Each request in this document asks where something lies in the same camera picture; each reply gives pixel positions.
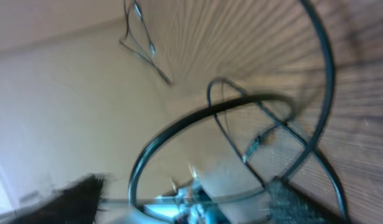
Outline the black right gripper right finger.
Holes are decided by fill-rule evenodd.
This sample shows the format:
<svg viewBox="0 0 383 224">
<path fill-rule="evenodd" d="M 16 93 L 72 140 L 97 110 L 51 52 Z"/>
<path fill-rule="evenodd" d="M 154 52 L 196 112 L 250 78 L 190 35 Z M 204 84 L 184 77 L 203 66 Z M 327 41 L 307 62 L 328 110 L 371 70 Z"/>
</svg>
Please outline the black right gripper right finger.
<svg viewBox="0 0 383 224">
<path fill-rule="evenodd" d="M 342 224 L 344 219 L 295 186 L 275 177 L 267 186 L 270 216 L 276 224 Z"/>
</svg>

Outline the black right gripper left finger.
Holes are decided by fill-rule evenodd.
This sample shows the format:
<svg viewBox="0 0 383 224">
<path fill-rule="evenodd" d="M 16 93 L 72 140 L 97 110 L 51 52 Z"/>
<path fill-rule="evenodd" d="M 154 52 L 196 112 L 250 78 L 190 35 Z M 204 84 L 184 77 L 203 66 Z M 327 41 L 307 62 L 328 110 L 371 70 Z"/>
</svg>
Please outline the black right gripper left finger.
<svg viewBox="0 0 383 224">
<path fill-rule="evenodd" d="M 91 174 L 61 190 L 57 197 L 30 208 L 11 224 L 92 224 L 95 223 L 105 177 Z"/>
</svg>

